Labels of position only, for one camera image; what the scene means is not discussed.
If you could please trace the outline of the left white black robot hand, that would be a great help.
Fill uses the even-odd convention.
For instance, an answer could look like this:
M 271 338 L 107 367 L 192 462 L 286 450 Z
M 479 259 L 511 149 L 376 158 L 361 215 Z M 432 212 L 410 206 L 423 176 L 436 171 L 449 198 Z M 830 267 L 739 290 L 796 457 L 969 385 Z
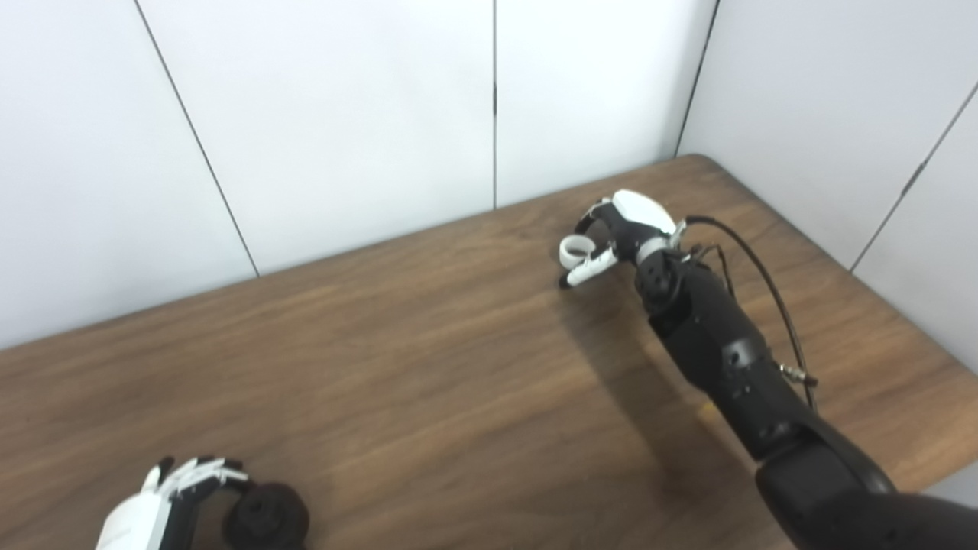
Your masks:
M 140 490 L 112 509 L 97 549 L 189 549 L 203 501 L 218 490 L 243 494 L 255 485 L 241 461 L 203 455 L 175 463 L 165 456 Z

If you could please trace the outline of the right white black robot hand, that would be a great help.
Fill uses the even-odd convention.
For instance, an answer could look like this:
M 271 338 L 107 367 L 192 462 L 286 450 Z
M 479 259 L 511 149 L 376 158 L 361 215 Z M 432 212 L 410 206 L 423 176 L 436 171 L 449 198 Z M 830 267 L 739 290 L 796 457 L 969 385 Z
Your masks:
M 640 265 L 651 254 L 678 247 L 681 225 L 659 202 L 632 190 L 596 201 L 559 243 L 566 273 L 559 289 L 580 286 L 615 265 Z

